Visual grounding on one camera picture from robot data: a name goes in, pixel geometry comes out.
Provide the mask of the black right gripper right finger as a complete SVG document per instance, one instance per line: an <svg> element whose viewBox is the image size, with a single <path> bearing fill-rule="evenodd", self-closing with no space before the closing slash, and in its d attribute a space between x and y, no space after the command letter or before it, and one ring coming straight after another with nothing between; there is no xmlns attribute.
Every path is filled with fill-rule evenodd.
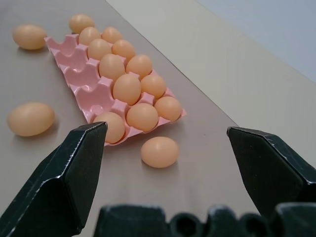
<svg viewBox="0 0 316 237"><path fill-rule="evenodd" d="M283 202L316 202L316 169L281 138L260 130L229 127L244 186L262 216Z"/></svg>

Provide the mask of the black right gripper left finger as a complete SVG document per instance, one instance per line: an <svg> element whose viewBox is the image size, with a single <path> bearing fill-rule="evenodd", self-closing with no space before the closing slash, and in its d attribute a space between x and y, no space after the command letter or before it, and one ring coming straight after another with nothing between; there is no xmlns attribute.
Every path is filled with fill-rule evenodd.
<svg viewBox="0 0 316 237"><path fill-rule="evenodd" d="M0 237L73 237L86 225L108 126L82 125L34 170L0 217Z"/></svg>

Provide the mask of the brown egg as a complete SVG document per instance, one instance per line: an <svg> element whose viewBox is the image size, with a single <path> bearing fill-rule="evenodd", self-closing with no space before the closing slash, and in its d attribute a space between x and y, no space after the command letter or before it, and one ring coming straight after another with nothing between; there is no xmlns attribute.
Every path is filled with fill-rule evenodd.
<svg viewBox="0 0 316 237"><path fill-rule="evenodd" d="M123 39L122 34L114 27L107 27L102 32L101 38L114 44L116 41Z"/></svg>
<svg viewBox="0 0 316 237"><path fill-rule="evenodd" d="M24 24L17 26L12 33L14 42L25 50L38 50L45 46L46 31L39 26Z"/></svg>
<svg viewBox="0 0 316 237"><path fill-rule="evenodd" d="M180 154L177 143L168 137L154 137L141 148L141 159L150 167L165 168L178 160Z"/></svg>
<svg viewBox="0 0 316 237"><path fill-rule="evenodd" d="M113 44L112 53L126 58L127 61L136 55L134 46L124 39L119 39Z"/></svg>
<svg viewBox="0 0 316 237"><path fill-rule="evenodd" d="M118 55L107 54L99 63L99 75L116 81L125 74L125 67Z"/></svg>
<svg viewBox="0 0 316 237"><path fill-rule="evenodd" d="M129 126L148 132L158 123L158 112L150 104L140 103L132 106L126 114Z"/></svg>
<svg viewBox="0 0 316 237"><path fill-rule="evenodd" d="M111 45L103 39L94 39L87 48L88 58L101 60L105 55L112 54Z"/></svg>
<svg viewBox="0 0 316 237"><path fill-rule="evenodd" d="M76 14L70 18L69 27L72 33L80 34L87 27L95 27L95 22L86 14Z"/></svg>
<svg viewBox="0 0 316 237"><path fill-rule="evenodd" d="M160 117L171 122L176 121L182 113L182 105L171 96L165 96L158 99L154 104L155 109Z"/></svg>
<svg viewBox="0 0 316 237"><path fill-rule="evenodd" d="M23 137L39 135L47 131L55 121L55 112L47 104L29 102L12 110L7 117L10 130Z"/></svg>
<svg viewBox="0 0 316 237"><path fill-rule="evenodd" d="M100 38L101 34L95 27L87 27L79 35L79 44L89 45L93 40Z"/></svg>
<svg viewBox="0 0 316 237"><path fill-rule="evenodd" d="M116 113L105 112L98 115L93 122L105 121L108 125L105 142L114 144L118 142L125 134L125 123Z"/></svg>
<svg viewBox="0 0 316 237"><path fill-rule="evenodd" d="M128 105L134 105L141 95L141 84L137 76L125 74L120 76L113 87L113 98Z"/></svg>
<svg viewBox="0 0 316 237"><path fill-rule="evenodd" d="M141 91L159 99L166 91L165 81L158 75L148 75L141 81Z"/></svg>
<svg viewBox="0 0 316 237"><path fill-rule="evenodd" d="M135 55L129 60L126 66L126 73L134 73L139 75L140 80L149 75L152 71L153 64L147 55L139 54Z"/></svg>

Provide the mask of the pink egg tray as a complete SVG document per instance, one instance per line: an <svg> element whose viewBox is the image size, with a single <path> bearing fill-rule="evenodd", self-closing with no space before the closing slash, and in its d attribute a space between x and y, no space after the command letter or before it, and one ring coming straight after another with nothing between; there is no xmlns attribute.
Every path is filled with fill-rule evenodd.
<svg viewBox="0 0 316 237"><path fill-rule="evenodd" d="M113 80L99 75L99 61L88 58L88 47L78 43L78 34L66 35L62 43L51 37L44 40L87 123L104 112L126 118L130 106L113 98Z"/></svg>

